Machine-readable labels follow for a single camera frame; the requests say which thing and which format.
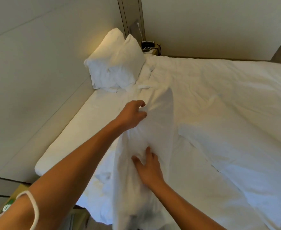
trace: mattress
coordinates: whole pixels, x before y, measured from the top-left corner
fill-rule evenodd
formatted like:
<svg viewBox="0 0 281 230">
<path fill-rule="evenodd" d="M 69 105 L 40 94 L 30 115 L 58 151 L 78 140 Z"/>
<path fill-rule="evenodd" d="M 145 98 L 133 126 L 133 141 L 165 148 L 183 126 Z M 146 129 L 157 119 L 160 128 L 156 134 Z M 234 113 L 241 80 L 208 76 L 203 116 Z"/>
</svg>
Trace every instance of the mattress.
<svg viewBox="0 0 281 230">
<path fill-rule="evenodd" d="M 146 63 L 136 85 L 141 85 L 142 82 L 149 80 L 170 86 L 174 95 L 175 123 L 190 115 L 198 114 L 207 107 L 209 98 L 215 94 L 200 80 L 200 74 L 207 60 L 151 55 L 146 55 L 146 57 Z M 56 141 L 65 137 L 69 138 L 72 125 L 81 124 L 82 118 L 85 117 L 92 120 L 91 128 L 94 129 L 93 132 L 97 132 L 119 113 L 119 106 L 129 101 L 129 98 L 129 91 L 119 90 L 117 93 L 109 93 L 104 90 L 96 90 Z M 97 118 L 97 116 L 101 116 L 99 115 L 101 112 L 109 112 L 110 114 L 103 119 Z M 213 168 L 203 154 L 179 136 L 177 131 L 175 132 L 169 185 L 188 202 L 228 230 L 267 230 L 267 227 L 237 187 Z M 56 141 L 35 166 L 35 171 L 39 175 L 46 173 L 48 169 L 66 156 L 61 153 L 61 150 L 52 150 L 53 147 L 56 148 Z M 110 164 L 114 158 L 115 148 L 116 141 L 100 165 Z M 88 209 L 96 221 L 111 224 L 110 188 L 110 184 L 103 184 L 101 179 L 93 176 L 77 204 Z M 165 229 L 179 229 L 170 216 L 169 222 L 171 224 L 166 225 Z"/>
</svg>

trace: white pillow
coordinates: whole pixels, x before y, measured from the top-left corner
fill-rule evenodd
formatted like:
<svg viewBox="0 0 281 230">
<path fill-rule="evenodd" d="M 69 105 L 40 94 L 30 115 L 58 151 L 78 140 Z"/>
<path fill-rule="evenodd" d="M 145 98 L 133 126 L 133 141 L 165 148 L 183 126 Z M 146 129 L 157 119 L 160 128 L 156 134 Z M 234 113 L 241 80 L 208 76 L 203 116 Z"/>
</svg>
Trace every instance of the white pillow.
<svg viewBox="0 0 281 230">
<path fill-rule="evenodd" d="M 145 56 L 137 40 L 130 34 L 124 44 L 113 54 L 109 71 L 114 76 L 116 84 L 121 88 L 126 88 L 137 81 L 144 63 Z"/>
<path fill-rule="evenodd" d="M 224 102 L 281 142 L 281 64 L 207 60 L 202 77 Z"/>
<path fill-rule="evenodd" d="M 246 196 L 270 229 L 281 229 L 281 143 L 216 98 L 201 115 L 179 124 L 179 134 Z"/>
<path fill-rule="evenodd" d="M 118 28 L 114 28 L 108 32 L 97 49 L 84 61 L 85 66 L 89 68 L 94 89 L 118 87 L 115 77 L 108 71 L 108 65 L 112 55 L 124 42 L 123 33 Z"/>
<path fill-rule="evenodd" d="M 138 99 L 146 106 L 147 117 L 137 127 L 124 132 L 118 141 L 113 173 L 113 229 L 159 229 L 169 221 L 157 197 L 142 184 L 131 160 L 136 155 L 145 162 L 150 146 L 158 155 L 164 179 L 172 153 L 174 120 L 170 88 L 143 88 Z"/>
</svg>

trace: bed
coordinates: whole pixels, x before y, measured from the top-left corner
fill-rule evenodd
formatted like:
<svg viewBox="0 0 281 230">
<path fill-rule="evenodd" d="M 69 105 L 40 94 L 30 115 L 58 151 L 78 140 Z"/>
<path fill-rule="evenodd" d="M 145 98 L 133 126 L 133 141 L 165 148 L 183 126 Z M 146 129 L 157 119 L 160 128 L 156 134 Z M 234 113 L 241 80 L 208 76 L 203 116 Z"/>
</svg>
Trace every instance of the bed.
<svg viewBox="0 0 281 230">
<path fill-rule="evenodd" d="M 146 62 L 134 86 L 140 86 L 147 81 L 169 86 L 173 92 L 174 123 L 177 126 L 183 119 L 199 115 L 207 108 L 210 98 L 219 95 L 203 80 L 204 73 L 210 73 L 212 65 L 213 69 L 219 69 L 219 73 L 228 73 L 230 70 L 233 76 L 235 76 L 233 66 L 239 68 L 241 73 L 244 71 L 256 75 L 265 74 L 267 71 L 281 73 L 281 65 L 268 62 L 169 58 L 147 54 Z M 117 92 L 97 89 L 37 162 L 36 173 L 38 175 L 46 173 L 76 146 L 114 119 L 124 104 L 132 99 L 131 87 L 118 88 Z M 88 133 L 82 134 L 86 129 L 89 129 Z M 207 156 L 179 135 L 177 129 L 174 134 L 169 185 L 188 202 L 228 230 L 267 230 L 268 227 L 261 216 L 249 205 L 237 186 L 211 166 Z M 108 169 L 103 173 L 95 172 L 77 202 L 77 205 L 88 209 L 96 221 L 105 224 L 113 222 L 111 187 L 107 178 L 113 170 L 117 142 L 116 140 L 112 144 L 98 166 L 98 169 L 101 167 Z M 170 216 L 165 223 L 164 229 L 179 229 Z"/>
</svg>

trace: white duvet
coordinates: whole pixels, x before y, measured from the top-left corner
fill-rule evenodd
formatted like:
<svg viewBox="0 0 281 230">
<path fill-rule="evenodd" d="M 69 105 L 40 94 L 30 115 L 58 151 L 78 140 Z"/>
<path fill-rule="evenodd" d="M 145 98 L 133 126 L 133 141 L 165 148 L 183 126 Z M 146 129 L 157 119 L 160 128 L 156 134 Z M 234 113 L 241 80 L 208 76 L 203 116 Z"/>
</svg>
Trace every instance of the white duvet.
<svg viewBox="0 0 281 230">
<path fill-rule="evenodd" d="M 147 58 L 136 85 L 150 81 L 170 86 L 174 97 L 174 122 L 178 123 L 191 114 L 199 114 L 207 107 L 209 98 L 216 94 L 215 90 L 205 87 L 200 79 L 203 68 L 208 62 L 209 60 L 153 56 Z M 224 65 L 223 60 L 215 60 L 215 62 Z M 122 89 L 117 93 L 96 90 L 39 160 L 35 167 L 36 172 L 39 175 L 44 174 L 89 139 L 115 118 L 132 96 L 131 92 Z M 113 223 L 111 186 L 107 181 L 112 173 L 116 145 L 117 142 L 114 142 L 110 147 L 95 176 L 77 202 L 78 205 L 88 209 L 96 221 L 105 224 Z M 188 202 L 228 230 L 267 229 L 237 187 L 217 172 L 203 154 L 179 136 L 177 130 L 175 130 L 168 183 Z M 178 226 L 173 222 L 165 228 L 178 229 Z"/>
</svg>

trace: white bed sheet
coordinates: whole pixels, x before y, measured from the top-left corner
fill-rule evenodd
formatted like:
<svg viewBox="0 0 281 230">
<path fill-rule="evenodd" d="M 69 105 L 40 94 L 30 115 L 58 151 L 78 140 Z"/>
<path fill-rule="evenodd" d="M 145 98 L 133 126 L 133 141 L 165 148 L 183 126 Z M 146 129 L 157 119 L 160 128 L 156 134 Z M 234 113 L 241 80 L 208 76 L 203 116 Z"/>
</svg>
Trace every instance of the white bed sheet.
<svg viewBox="0 0 281 230">
<path fill-rule="evenodd" d="M 205 60 L 184 59 L 169 57 L 150 57 L 145 64 L 144 70 L 155 69 L 149 76 L 145 73 L 146 79 L 140 76 L 140 80 L 145 81 L 149 77 L 150 81 L 169 85 L 174 95 L 174 121 L 188 117 L 191 114 L 198 114 L 207 106 L 209 97 L 214 94 L 212 89 L 208 89 L 200 84 L 200 74 Z M 85 103 L 91 106 L 91 111 L 87 117 L 97 119 L 100 110 L 105 110 L 106 103 L 126 102 L 129 92 L 120 90 L 117 93 L 107 93 L 97 90 Z M 95 125 L 97 131 L 107 124 L 108 118 L 97 120 Z M 116 143 L 108 150 L 107 155 L 101 163 L 107 163 L 106 159 L 112 160 Z M 56 164 L 65 155 L 56 157 L 52 153 L 44 155 L 35 167 L 38 174 L 44 174 L 50 169 L 51 164 Z M 213 168 L 206 160 L 205 156 L 197 151 L 187 140 L 175 135 L 174 150 L 170 165 L 169 184 L 182 197 L 192 205 L 199 208 L 205 214 L 222 224 L 228 230 L 267 230 L 257 213 L 247 203 L 245 197 L 229 180 Z M 108 184 L 101 183 L 95 176 L 89 182 L 84 193 L 77 202 L 85 207 L 95 220 L 106 224 L 112 223 L 111 194 Z M 179 229 L 173 223 L 165 226 L 165 229 Z"/>
</svg>

